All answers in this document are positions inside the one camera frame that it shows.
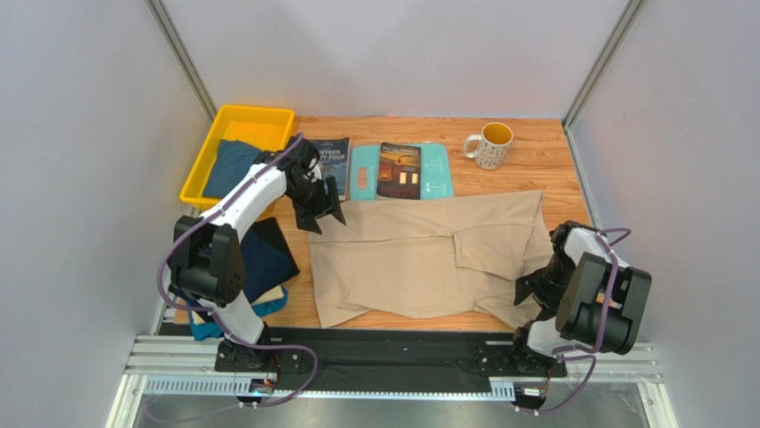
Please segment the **beige t shirt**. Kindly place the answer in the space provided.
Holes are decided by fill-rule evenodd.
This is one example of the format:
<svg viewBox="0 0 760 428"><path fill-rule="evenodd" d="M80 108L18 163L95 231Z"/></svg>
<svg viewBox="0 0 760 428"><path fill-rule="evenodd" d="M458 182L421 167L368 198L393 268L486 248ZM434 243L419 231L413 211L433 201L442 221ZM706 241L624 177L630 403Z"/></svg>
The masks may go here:
<svg viewBox="0 0 760 428"><path fill-rule="evenodd" d="M552 255L540 191L431 201L346 202L344 221L309 239L319 323L370 310L426 319L469 311L517 327L540 313L516 302L518 278Z"/></svg>

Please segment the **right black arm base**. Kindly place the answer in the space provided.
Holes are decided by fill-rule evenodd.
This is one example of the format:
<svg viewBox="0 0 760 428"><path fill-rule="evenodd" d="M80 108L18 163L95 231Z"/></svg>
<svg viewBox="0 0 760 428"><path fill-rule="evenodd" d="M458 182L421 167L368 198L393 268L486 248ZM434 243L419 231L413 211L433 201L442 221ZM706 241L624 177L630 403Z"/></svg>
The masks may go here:
<svg viewBox="0 0 760 428"><path fill-rule="evenodd" d="M567 377L564 363L543 356L511 341L486 341L475 345L479 370L488 376Z"/></svg>

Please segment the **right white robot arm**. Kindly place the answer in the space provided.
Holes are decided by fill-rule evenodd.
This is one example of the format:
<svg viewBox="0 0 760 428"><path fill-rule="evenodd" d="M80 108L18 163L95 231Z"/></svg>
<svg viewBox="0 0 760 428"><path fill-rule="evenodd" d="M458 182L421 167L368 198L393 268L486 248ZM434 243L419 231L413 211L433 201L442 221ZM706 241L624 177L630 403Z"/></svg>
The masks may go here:
<svg viewBox="0 0 760 428"><path fill-rule="evenodd" d="M615 252L630 229L597 229L571 220L550 234L548 265L516 280L515 302L533 298L539 315L518 328L513 349L557 359L571 351L627 354L637 341L652 277Z"/></svg>

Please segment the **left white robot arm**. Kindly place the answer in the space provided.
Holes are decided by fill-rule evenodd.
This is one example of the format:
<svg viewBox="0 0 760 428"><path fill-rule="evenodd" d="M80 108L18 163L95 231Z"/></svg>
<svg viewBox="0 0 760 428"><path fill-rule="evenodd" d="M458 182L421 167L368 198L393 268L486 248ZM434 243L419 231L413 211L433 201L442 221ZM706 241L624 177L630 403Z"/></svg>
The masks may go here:
<svg viewBox="0 0 760 428"><path fill-rule="evenodd" d="M318 221L344 222L334 177L324 177L314 144L301 133L278 152L264 151L245 177L220 202L199 217L181 217L174 241L156 281L161 296L170 292L196 301L233 343L264 350L264 321L244 296L246 273L241 242L264 210L282 196L293 203L296 226L321 232Z"/></svg>

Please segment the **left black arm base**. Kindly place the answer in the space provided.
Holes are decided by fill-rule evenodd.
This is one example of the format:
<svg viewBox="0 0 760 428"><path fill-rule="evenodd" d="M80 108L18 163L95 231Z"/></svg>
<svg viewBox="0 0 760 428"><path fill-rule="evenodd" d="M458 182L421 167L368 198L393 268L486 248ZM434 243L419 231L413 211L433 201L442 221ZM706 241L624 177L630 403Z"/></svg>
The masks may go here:
<svg viewBox="0 0 760 428"><path fill-rule="evenodd" d="M225 339L217 348L214 368L222 373L296 374L311 368L309 363L302 363L303 356L302 350L252 350Z"/></svg>

